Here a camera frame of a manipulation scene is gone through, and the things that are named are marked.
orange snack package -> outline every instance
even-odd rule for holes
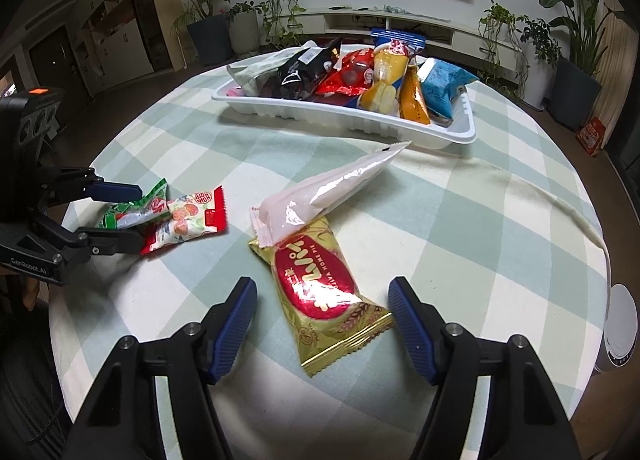
[[[578,132],[576,138],[582,145],[584,150],[591,156],[595,157],[600,151],[600,145],[604,139],[606,127],[597,117],[589,121],[582,130]]]
[[[431,124],[427,103],[422,96],[422,87],[418,80],[415,58],[407,67],[400,87],[400,117],[423,125]]]

doorway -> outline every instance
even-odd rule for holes
[[[65,91],[56,119],[62,127],[89,103],[89,92],[78,71],[66,29],[60,27],[29,50],[33,69],[41,86]]]

red snack bag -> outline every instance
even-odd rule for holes
[[[225,196],[222,186],[212,191],[181,196],[167,202],[171,218],[151,225],[146,233],[146,255],[160,247],[186,242],[198,236],[220,233],[226,229]]]
[[[360,49],[342,59],[342,68],[335,70],[316,88],[316,94],[337,92],[348,96],[360,95],[373,81],[373,49]]]
[[[600,151],[600,145],[604,140],[604,132],[606,132],[606,130],[607,129],[602,124],[602,121],[597,117],[594,117],[582,130],[578,132],[576,138],[585,151],[591,157],[595,157]]]
[[[285,317],[309,376],[359,350],[393,325],[391,313],[364,297],[325,217],[272,247],[249,242],[271,266]]]

strawberry print wrapper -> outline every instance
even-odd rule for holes
[[[300,364],[309,376],[393,325],[387,309],[358,291],[326,218],[276,246],[261,248],[257,239],[249,246],[271,265]]]
[[[170,200],[167,206],[171,218],[147,229],[145,247],[140,254],[145,255],[161,247],[220,233],[226,229],[225,196],[222,186],[212,191]]]

blue snack bag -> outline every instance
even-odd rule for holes
[[[453,119],[451,102],[464,91],[465,85],[477,80],[464,68],[436,58],[428,58],[418,69],[418,81],[427,107],[448,119]]]

